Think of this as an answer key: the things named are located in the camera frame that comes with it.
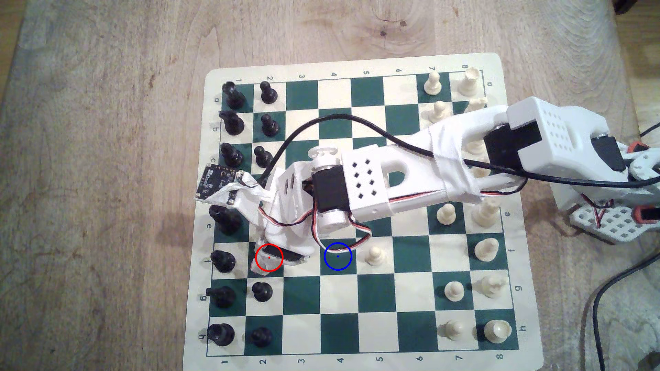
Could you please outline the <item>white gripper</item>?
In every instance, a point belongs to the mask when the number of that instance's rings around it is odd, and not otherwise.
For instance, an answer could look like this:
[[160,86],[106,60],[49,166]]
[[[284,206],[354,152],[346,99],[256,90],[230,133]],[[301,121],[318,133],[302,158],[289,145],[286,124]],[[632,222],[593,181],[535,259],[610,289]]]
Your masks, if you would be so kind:
[[251,263],[253,273],[266,276],[283,264],[305,263],[317,252],[318,245],[311,237],[313,198],[302,185],[310,177],[311,163],[298,161],[285,172],[277,169],[268,182],[274,198],[264,203],[264,212],[257,214],[261,246],[255,250]]

